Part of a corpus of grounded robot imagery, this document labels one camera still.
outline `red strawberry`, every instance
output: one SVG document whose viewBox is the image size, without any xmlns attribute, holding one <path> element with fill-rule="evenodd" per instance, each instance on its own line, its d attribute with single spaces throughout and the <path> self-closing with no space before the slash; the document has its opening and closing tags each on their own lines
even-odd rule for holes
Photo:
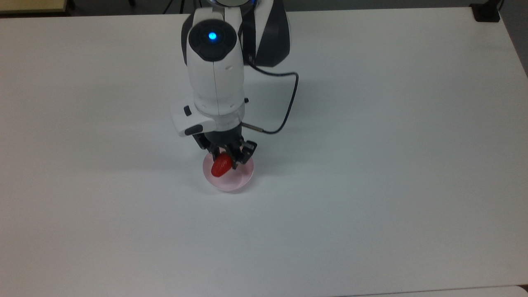
<svg viewBox="0 0 528 297">
<path fill-rule="evenodd" d="M 213 167 L 211 168 L 211 174 L 214 177 L 221 177 L 233 167 L 233 161 L 227 153 L 221 153 L 214 160 Z"/>
</svg>

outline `black button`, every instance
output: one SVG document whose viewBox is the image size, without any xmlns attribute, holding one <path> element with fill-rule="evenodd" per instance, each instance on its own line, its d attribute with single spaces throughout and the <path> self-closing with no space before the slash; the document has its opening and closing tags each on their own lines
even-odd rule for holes
<svg viewBox="0 0 528 297">
<path fill-rule="evenodd" d="M 185 106 L 185 107 L 183 108 L 183 111 L 185 112 L 185 115 L 186 115 L 186 116 L 190 116 L 190 115 L 192 115 L 192 112 L 191 112 L 191 109 L 189 108 L 189 105 Z"/>
<path fill-rule="evenodd" d="M 203 131 L 202 125 L 194 125 L 191 128 L 185 130 L 185 135 L 192 135 L 192 134 L 200 133 L 201 131 Z"/>
</svg>

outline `black object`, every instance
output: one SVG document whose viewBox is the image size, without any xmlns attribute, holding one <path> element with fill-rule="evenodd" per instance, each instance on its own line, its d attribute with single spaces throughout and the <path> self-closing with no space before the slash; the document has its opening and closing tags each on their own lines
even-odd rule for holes
<svg viewBox="0 0 528 297">
<path fill-rule="evenodd" d="M 501 0 L 489 0 L 484 4 L 470 4 L 469 7 L 473 10 L 473 17 L 477 22 L 498 23 L 501 16 L 498 13 L 497 5 Z"/>
<path fill-rule="evenodd" d="M 191 49 L 208 62 L 223 60 L 234 48 L 237 33 L 225 21 L 205 20 L 196 24 L 189 33 Z"/>
<path fill-rule="evenodd" d="M 213 155 L 213 160 L 220 154 L 220 148 L 224 149 L 233 161 L 233 169 L 238 164 L 246 164 L 257 148 L 255 142 L 244 141 L 241 124 L 231 130 L 200 133 L 193 137 L 201 149 L 208 150 Z"/>
<path fill-rule="evenodd" d="M 200 133 L 201 131 L 203 131 L 202 125 L 194 125 L 191 128 L 188 128 L 187 130 L 185 130 L 185 135 L 193 135 L 196 133 Z"/>
<path fill-rule="evenodd" d="M 290 29 L 282 0 L 274 0 L 259 50 L 254 61 L 257 66 L 274 67 L 290 54 Z"/>
<path fill-rule="evenodd" d="M 67 0 L 66 6 L 73 11 L 75 10 L 75 8 L 77 8 L 77 5 L 75 4 L 75 1 L 73 0 Z"/>
<path fill-rule="evenodd" d="M 185 112 L 185 115 L 186 115 L 186 116 L 190 116 L 190 115 L 192 115 L 192 112 L 191 112 L 191 109 L 189 108 L 189 105 L 187 105 L 187 106 L 185 106 L 185 107 L 183 108 L 183 112 Z"/>
<path fill-rule="evenodd" d="M 288 17 L 282 0 L 274 0 L 257 51 L 254 15 L 256 4 L 254 2 L 248 10 L 242 11 L 244 59 L 257 66 L 274 67 L 290 54 Z"/>
</svg>

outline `white table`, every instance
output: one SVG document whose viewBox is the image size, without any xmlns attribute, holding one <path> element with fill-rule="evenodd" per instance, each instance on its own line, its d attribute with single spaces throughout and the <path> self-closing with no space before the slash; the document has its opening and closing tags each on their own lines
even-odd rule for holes
<svg viewBox="0 0 528 297">
<path fill-rule="evenodd" d="M 528 283 L 528 79 L 470 8 L 290 13 L 255 175 L 169 115 L 184 15 L 0 20 L 0 292 L 342 296 Z M 292 81 L 247 70 L 246 121 Z"/>
</svg>

